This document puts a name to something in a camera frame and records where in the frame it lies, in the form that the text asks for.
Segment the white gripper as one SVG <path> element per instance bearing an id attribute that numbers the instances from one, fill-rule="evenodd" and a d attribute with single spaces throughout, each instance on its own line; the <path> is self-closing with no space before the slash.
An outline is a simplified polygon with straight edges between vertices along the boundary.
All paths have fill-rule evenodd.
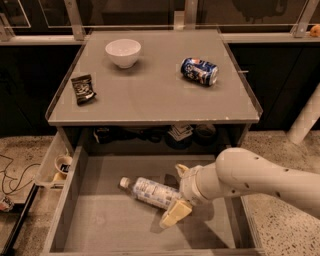
<path id="1" fill-rule="evenodd" d="M 163 229 L 174 226 L 189 215 L 192 212 L 192 205 L 208 204 L 217 197 L 215 188 L 217 175 L 214 164 L 197 165 L 192 168 L 176 164 L 175 168 L 180 177 L 179 191 L 186 201 L 177 199 L 170 203 L 159 223 Z"/>

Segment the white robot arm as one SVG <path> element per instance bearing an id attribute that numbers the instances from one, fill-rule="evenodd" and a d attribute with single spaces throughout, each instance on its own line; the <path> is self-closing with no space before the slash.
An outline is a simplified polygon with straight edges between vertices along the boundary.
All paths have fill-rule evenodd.
<path id="1" fill-rule="evenodd" d="M 316 218 L 320 217 L 320 175 L 279 166 L 243 148 L 223 150 L 208 165 L 176 166 L 181 197 L 162 215 L 160 227 L 172 227 L 194 207 L 217 198 L 263 193 Z"/>

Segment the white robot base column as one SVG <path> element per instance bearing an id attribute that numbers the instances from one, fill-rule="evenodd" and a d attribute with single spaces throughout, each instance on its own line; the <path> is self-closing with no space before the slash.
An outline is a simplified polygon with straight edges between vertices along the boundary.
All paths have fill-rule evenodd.
<path id="1" fill-rule="evenodd" d="M 294 144 L 300 144 L 311 128 L 320 118 L 320 83 L 301 110 L 300 114 L 287 132 L 288 139 Z"/>

